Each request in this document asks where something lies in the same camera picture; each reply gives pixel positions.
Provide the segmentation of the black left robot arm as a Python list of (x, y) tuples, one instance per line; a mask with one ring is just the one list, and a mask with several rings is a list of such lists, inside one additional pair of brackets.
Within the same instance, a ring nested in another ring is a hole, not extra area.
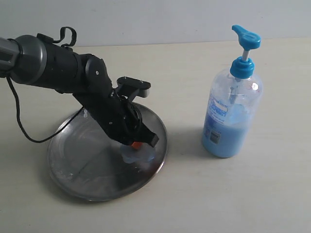
[(123, 76), (113, 87), (103, 59), (95, 55), (77, 54), (42, 34), (2, 38), (0, 75), (19, 84), (72, 94), (106, 135), (119, 143), (154, 147), (159, 140), (133, 104), (135, 97), (148, 95), (151, 84)]

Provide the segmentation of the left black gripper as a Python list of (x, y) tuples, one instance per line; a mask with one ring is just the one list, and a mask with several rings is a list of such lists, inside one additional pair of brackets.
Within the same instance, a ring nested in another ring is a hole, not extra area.
[(73, 96), (90, 113), (106, 135), (135, 150), (141, 143), (155, 147), (159, 141), (156, 133), (124, 106), (124, 102), (114, 97), (104, 97), (99, 93), (74, 93)]

